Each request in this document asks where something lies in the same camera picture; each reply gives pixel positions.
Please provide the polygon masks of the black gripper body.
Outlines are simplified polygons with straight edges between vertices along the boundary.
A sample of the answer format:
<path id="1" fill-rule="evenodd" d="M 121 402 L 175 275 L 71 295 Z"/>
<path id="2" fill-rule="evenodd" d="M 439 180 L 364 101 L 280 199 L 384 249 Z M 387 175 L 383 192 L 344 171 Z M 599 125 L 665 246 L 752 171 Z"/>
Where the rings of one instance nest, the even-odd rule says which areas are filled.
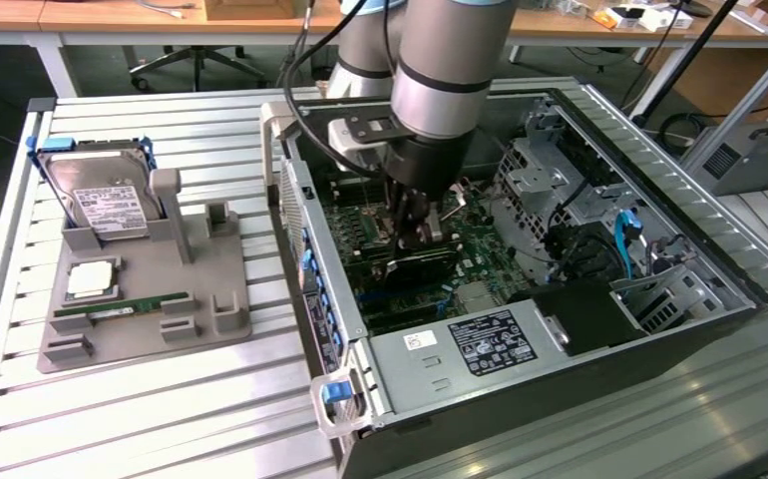
<path id="1" fill-rule="evenodd" d="M 407 188 L 440 198 L 459 178 L 472 141 L 473 133 L 447 140 L 421 136 L 393 140 L 384 171 Z"/>

